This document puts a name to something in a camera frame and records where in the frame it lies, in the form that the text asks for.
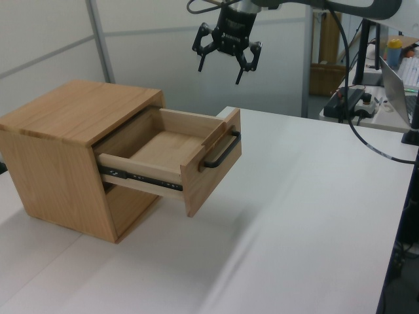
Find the laptop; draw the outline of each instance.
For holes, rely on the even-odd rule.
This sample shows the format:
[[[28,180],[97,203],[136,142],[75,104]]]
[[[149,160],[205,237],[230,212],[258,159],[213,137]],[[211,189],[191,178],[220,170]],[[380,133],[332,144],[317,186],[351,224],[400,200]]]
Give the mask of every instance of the laptop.
[[[403,81],[380,57],[382,79],[387,100],[410,126],[417,96],[406,96]]]

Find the robotic arm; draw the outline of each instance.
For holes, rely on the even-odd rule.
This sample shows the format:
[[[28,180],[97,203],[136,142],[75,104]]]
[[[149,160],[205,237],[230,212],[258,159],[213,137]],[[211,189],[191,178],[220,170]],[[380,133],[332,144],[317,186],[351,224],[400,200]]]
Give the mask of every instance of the robotic arm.
[[[193,1],[188,2],[189,12],[195,14],[203,12],[192,11],[189,8]],[[202,70],[206,55],[214,50],[236,57],[240,65],[236,84],[239,83],[244,71],[255,71],[262,49],[262,43],[253,43],[249,40],[256,15],[262,11],[262,8],[278,9],[281,4],[288,2],[320,9],[324,9],[327,3],[335,11],[375,20],[399,31],[419,36],[419,19],[417,18],[419,0],[225,0],[217,4],[221,7],[221,12],[215,29],[203,23],[192,46],[192,49],[201,56],[199,72]],[[201,40],[208,35],[212,36],[213,42],[203,47]],[[247,48],[250,48],[253,53],[251,62],[246,60],[243,53]]]

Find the open drawer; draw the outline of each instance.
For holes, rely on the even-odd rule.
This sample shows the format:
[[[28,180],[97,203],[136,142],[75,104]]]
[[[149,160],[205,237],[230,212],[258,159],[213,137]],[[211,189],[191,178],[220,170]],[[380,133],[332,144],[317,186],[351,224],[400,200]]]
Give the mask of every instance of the open drawer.
[[[185,202],[192,217],[242,153],[225,119],[148,106],[93,146],[103,182]]]

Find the bottle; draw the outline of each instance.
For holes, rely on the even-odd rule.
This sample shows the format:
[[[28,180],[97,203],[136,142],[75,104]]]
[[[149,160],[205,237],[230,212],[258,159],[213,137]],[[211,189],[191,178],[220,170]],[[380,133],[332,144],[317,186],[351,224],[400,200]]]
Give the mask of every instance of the bottle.
[[[399,65],[399,58],[401,53],[401,40],[392,39],[387,44],[387,64],[390,67],[397,67]]]

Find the black cable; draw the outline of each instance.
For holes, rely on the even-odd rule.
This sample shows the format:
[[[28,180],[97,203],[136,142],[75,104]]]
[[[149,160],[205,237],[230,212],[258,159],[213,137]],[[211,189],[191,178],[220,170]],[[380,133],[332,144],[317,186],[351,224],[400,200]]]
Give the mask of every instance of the black cable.
[[[347,56],[349,56],[349,47],[348,47],[348,41],[346,39],[345,36],[345,32],[343,30],[342,24],[340,23],[335,11],[333,10],[332,6],[328,3],[325,2],[325,7],[329,10],[329,12],[331,13],[332,17],[334,18],[340,34],[342,35],[342,40],[345,46],[345,53]],[[377,154],[386,157],[387,159],[393,160],[395,162],[400,162],[401,164],[410,164],[410,165],[415,165],[416,164],[416,160],[404,160],[404,159],[399,159],[399,158],[395,158],[392,157],[390,155],[387,155],[385,153],[383,153],[381,150],[378,150],[377,148],[373,147],[372,145],[370,145],[368,142],[366,142],[366,140],[364,140],[364,138],[362,138],[362,136],[360,136],[360,134],[357,132],[357,130],[354,127],[354,124],[352,123],[352,120],[350,118],[349,115],[349,108],[348,108],[348,86],[349,86],[349,58],[345,58],[345,63],[346,63],[346,75],[345,75],[345,87],[344,87],[344,110],[345,110],[345,114],[346,114],[346,119],[348,120],[348,124],[349,127],[351,128],[351,130],[353,131],[353,133],[355,134],[355,136],[369,149],[371,149],[373,152],[376,152]]]
[[[218,9],[221,9],[223,6],[229,6],[229,5],[233,5],[241,0],[232,0],[228,3],[220,3],[219,5],[215,5],[214,7],[208,8],[208,9],[204,9],[204,10],[199,10],[199,11],[193,11],[191,9],[191,3],[194,2],[195,0],[189,0],[189,2],[186,4],[186,9],[188,10],[189,13],[192,14],[201,14],[201,13],[205,13],[205,12],[209,12],[209,11],[215,11]]]
[[[382,314],[385,314],[386,312],[386,293],[384,292],[384,289],[382,289]]]
[[[356,34],[358,34],[358,31],[359,31],[359,29],[361,28],[361,25],[362,25],[362,21],[361,21],[361,23],[359,23],[359,25],[358,25],[358,28],[356,29],[356,31],[355,31],[355,34],[354,34],[354,36],[352,37],[352,40],[351,40],[351,42],[349,43],[349,47],[351,47],[352,46],[352,44],[354,43],[354,39],[355,39],[355,36],[356,36]],[[343,59],[346,57],[346,52],[345,52],[345,54],[343,55],[343,57],[342,57],[342,59],[341,59],[341,63],[343,62]]]
[[[358,61],[358,54],[359,54],[359,51],[356,52],[354,58],[352,59],[351,65],[349,66],[350,70],[354,67],[355,62]]]
[[[363,119],[363,117],[362,117],[363,115],[362,115],[362,113],[359,115],[359,118],[358,118],[358,122],[356,122],[356,126],[359,126],[359,123],[361,122],[361,120]]]

